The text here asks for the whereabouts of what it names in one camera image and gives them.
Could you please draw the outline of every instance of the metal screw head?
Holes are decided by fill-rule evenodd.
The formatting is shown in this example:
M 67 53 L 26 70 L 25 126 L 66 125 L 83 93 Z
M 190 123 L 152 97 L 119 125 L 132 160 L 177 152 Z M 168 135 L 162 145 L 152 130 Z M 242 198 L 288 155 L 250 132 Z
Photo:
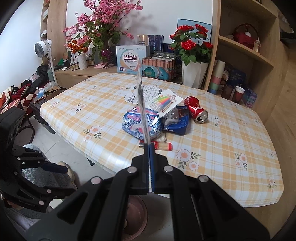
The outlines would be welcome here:
M 128 172 L 129 173 L 135 173 L 137 171 L 137 168 L 136 167 L 129 167 L 128 168 Z
M 201 176 L 199 177 L 199 180 L 200 180 L 202 183 L 206 183 L 206 182 L 209 180 L 209 178 L 208 178 L 206 175 L 201 175 Z
M 97 185 L 101 182 L 101 179 L 99 177 L 93 177 L 91 179 L 91 183 L 94 184 L 94 185 Z
M 165 172 L 171 172 L 173 170 L 173 167 L 170 166 L 170 165 L 167 165 L 163 169 L 164 169 Z

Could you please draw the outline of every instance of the glass bottle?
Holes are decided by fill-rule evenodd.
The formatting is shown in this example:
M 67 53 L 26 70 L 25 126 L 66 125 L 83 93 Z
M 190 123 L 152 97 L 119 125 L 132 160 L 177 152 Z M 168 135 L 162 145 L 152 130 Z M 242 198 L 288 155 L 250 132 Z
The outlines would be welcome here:
M 253 50 L 257 53 L 260 53 L 261 50 L 261 43 L 259 41 L 259 38 L 254 42 L 254 48 Z

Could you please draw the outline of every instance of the white wall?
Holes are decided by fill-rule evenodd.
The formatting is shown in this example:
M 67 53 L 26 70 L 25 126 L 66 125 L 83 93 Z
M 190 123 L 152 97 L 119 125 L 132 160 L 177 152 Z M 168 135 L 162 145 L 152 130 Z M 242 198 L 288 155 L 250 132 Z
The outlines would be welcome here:
M 43 0 L 26 0 L 15 11 L 0 35 L 0 96 L 19 85 L 40 66 L 34 45 L 40 40 Z
M 170 34 L 174 34 L 178 18 L 212 24 L 212 0 L 142 0 L 143 10 L 132 11 L 122 19 L 121 27 L 131 27 L 134 36 L 138 34 L 163 35 L 165 43 L 171 43 Z M 82 0 L 68 0 L 66 26 L 77 23 L 78 14 L 91 13 L 84 7 Z M 122 37 L 121 44 L 136 44 Z

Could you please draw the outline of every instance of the marker set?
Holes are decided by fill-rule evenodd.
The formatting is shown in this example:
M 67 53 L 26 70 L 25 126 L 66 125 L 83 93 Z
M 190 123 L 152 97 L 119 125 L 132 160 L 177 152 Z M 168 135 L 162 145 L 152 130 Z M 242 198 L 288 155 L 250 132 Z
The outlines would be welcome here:
M 160 118 L 171 111 L 182 101 L 182 98 L 174 94 L 171 90 L 165 90 L 152 100 L 147 105 L 150 109 L 157 111 Z

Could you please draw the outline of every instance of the red coca-cola can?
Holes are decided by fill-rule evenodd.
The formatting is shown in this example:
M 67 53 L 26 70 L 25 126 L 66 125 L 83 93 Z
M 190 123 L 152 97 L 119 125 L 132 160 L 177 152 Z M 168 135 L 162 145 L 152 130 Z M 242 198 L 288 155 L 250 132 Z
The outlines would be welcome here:
M 209 113 L 200 107 L 200 102 L 197 98 L 189 96 L 184 100 L 184 105 L 188 106 L 190 115 L 196 123 L 204 123 L 208 117 Z

